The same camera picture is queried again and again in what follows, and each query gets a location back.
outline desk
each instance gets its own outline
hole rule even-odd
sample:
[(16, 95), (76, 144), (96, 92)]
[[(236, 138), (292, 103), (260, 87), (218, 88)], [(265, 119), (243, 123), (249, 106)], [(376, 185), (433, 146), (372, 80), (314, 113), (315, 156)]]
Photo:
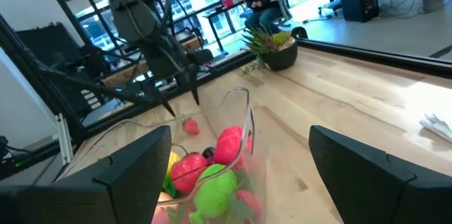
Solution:
[[(256, 123), (256, 140), (267, 148), (267, 223), (342, 223), (308, 147), (313, 124), (354, 138), (390, 154), (452, 175), (452, 144), (422, 129), (420, 118), (452, 98), (448, 79), (299, 48), (295, 65), (285, 71), (231, 71), (201, 86), (201, 106), (190, 93), (171, 100), (176, 115), (216, 106), (226, 91), (248, 88)], [(163, 107), (135, 118), (142, 124), (171, 119)], [(199, 119), (198, 138), (172, 124), (173, 142), (210, 140), (216, 119)], [(149, 132), (132, 124), (83, 142), (65, 175), (96, 162)]]
[(221, 44), (220, 38), (218, 37), (218, 34), (217, 34), (217, 30), (215, 29), (215, 26), (213, 25), (212, 18), (214, 18), (215, 16), (220, 15), (221, 13), (228, 12), (229, 10), (231, 10), (233, 8), (241, 6), (244, 3), (245, 3), (245, 1), (239, 1), (239, 2), (237, 2), (236, 4), (234, 4), (234, 5), (230, 6), (230, 7), (221, 8), (220, 10), (216, 10), (216, 11), (212, 12), (211, 14), (209, 14), (207, 16), (204, 16), (205, 18), (207, 18), (209, 20), (210, 27), (212, 28), (212, 31), (213, 31), (213, 35), (215, 36), (215, 40), (217, 40), (217, 43), (218, 43), (218, 48), (220, 49), (220, 51), (224, 55), (226, 55), (227, 52), (225, 51), (225, 49), (223, 48), (223, 45)]

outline potted plant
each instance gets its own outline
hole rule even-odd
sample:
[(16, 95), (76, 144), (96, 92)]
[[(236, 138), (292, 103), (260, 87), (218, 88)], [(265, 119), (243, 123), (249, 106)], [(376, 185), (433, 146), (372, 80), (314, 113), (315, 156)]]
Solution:
[(273, 71), (291, 67), (297, 60), (297, 43), (292, 32), (281, 31), (274, 35), (267, 30), (246, 30), (250, 35), (244, 35), (244, 42), (249, 50), (256, 55), (256, 61), (244, 68), (249, 73), (257, 68), (265, 68), (266, 64)]

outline office chair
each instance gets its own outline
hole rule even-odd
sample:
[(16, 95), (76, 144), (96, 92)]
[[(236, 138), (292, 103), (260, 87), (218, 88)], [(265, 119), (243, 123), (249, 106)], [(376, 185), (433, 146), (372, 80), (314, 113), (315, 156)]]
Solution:
[[(276, 24), (277, 26), (290, 27), (290, 23), (288, 23), (288, 21), (290, 19), (292, 19), (292, 14), (289, 11), (289, 6), (287, 5), (287, 0), (271, 0), (271, 1), (278, 2), (278, 4), (280, 5), (280, 10), (281, 10), (281, 14), (282, 14), (282, 17), (275, 19), (273, 21), (273, 23)], [(240, 14), (239, 17), (243, 18), (243, 19), (248, 19), (252, 13), (253, 13), (253, 11), (251, 9), (248, 9), (245, 12), (243, 12), (242, 14)]]

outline woman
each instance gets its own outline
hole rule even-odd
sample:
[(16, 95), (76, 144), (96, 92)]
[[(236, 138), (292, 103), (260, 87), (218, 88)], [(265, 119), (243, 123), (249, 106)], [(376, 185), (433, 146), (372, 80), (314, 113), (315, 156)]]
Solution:
[(246, 4), (253, 10), (252, 15), (245, 21), (248, 29), (257, 29), (264, 26), (271, 33), (280, 32), (280, 29), (272, 22), (283, 16), (277, 1), (270, 0), (246, 0)]

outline white wall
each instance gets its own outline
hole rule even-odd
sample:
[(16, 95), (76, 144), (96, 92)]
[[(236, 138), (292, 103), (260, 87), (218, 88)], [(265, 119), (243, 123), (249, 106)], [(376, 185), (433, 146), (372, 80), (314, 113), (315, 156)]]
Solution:
[(0, 135), (17, 148), (57, 133), (54, 115), (0, 48)]
[[(63, 23), (83, 44), (57, 0), (0, 0), (0, 13), (14, 30)], [(22, 148), (57, 133), (52, 112), (2, 49), (0, 85), (0, 134), (12, 146)]]
[(57, 0), (0, 0), (0, 13), (14, 30), (44, 27), (51, 22), (63, 23), (74, 40), (83, 45)]

